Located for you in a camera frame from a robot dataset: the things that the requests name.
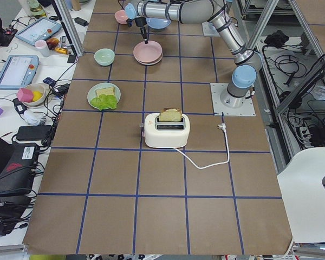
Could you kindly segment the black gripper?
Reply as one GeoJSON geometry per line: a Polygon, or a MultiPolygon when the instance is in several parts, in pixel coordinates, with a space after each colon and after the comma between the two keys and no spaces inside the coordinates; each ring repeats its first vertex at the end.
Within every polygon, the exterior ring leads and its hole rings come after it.
{"type": "Polygon", "coordinates": [[[146,18],[145,17],[136,17],[134,19],[128,18],[126,20],[126,23],[127,23],[128,27],[132,27],[134,24],[137,27],[140,27],[140,33],[141,33],[141,36],[142,36],[142,38],[144,40],[144,43],[148,44],[148,34],[147,34],[147,31],[146,31],[146,28],[145,28],[145,25],[146,25],[146,18]]]}

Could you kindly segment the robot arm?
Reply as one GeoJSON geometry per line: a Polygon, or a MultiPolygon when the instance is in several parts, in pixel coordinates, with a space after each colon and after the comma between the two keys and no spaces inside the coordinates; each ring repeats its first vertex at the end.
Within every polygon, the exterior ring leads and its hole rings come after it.
{"type": "Polygon", "coordinates": [[[221,102],[227,107],[239,108],[244,100],[251,98],[247,93],[257,79],[262,58],[246,46],[224,1],[129,1],[124,10],[130,20],[138,22],[159,18],[182,24],[211,23],[234,56],[236,65],[230,83],[220,95],[221,102]]]}

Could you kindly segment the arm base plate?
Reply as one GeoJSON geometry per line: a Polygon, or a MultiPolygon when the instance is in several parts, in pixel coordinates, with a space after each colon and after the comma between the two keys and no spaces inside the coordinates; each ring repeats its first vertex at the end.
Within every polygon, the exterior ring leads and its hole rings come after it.
{"type": "Polygon", "coordinates": [[[204,22],[202,23],[203,36],[206,37],[219,37],[219,33],[212,23],[204,22]]]}
{"type": "Polygon", "coordinates": [[[219,116],[256,116],[252,98],[247,91],[244,97],[233,97],[228,93],[227,83],[210,83],[214,115],[219,116]]]}

